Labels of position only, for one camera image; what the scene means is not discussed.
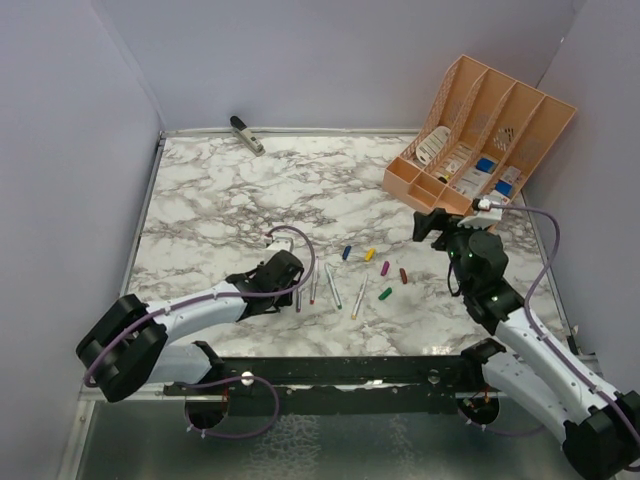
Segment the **blue marker pen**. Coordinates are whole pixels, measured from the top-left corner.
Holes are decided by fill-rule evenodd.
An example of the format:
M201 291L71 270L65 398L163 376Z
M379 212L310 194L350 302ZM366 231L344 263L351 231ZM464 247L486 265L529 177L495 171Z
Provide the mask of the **blue marker pen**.
M295 293L295 311L296 313L300 313L302 310L303 293L301 289L297 289Z

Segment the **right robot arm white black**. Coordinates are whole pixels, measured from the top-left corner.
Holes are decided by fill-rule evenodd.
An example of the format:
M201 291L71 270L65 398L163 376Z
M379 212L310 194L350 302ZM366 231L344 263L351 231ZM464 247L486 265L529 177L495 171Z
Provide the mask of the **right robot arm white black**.
M639 469L639 395L621 393L587 367L537 317L529 295L505 279L509 262L501 238L491 232L505 206L483 199L463 217L436 208L413 216L412 239L432 243L449 259L470 317L490 338L466 350L459 367L469 390L493 387L538 420L560 443L584 479L608 479Z

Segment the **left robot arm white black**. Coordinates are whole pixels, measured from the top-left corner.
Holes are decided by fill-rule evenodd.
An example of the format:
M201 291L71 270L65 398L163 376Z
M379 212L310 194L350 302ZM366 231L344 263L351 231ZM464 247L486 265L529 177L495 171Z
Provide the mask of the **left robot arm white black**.
M220 385L221 361L204 341L178 341L291 305L303 273L302 262L280 250L255 269L196 294L149 303L124 295L82 338L76 356L111 403L153 383L189 384L199 394L210 394Z

